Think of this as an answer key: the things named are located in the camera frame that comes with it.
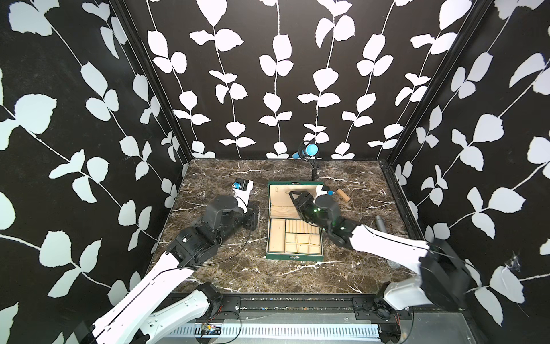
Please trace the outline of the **green jewelry box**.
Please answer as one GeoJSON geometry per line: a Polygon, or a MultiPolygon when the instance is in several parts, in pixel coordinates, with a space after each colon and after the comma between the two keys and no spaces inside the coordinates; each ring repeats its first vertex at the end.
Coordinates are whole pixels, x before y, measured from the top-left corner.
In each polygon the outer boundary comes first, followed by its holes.
{"type": "Polygon", "coordinates": [[[301,219],[291,193],[305,191],[316,196],[322,182],[270,181],[266,259],[322,262],[324,250],[319,227],[301,219]]]}

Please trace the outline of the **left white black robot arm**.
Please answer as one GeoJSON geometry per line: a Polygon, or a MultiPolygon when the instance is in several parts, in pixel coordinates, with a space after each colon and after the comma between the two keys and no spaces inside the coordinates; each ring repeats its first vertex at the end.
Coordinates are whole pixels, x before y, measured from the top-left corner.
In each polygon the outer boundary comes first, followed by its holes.
{"type": "Polygon", "coordinates": [[[165,308],[160,305],[184,280],[214,257],[239,229],[253,232],[259,202],[217,196],[202,216],[181,230],[153,269],[109,312],[74,330],[78,343],[158,343],[180,325],[215,315],[222,295],[210,282],[165,308]]]}

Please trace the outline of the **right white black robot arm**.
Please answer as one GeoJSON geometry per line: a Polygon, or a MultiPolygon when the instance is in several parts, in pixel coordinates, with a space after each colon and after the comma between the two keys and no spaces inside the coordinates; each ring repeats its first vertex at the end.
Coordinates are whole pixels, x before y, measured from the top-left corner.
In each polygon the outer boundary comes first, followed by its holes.
{"type": "Polygon", "coordinates": [[[376,255],[413,272],[413,277],[383,287],[376,308],[399,311],[434,305],[451,312],[465,308],[471,273],[445,240],[406,239],[344,218],[338,203],[327,193],[313,196],[307,191],[292,191],[289,198],[300,218],[319,227],[338,247],[376,255]]]}

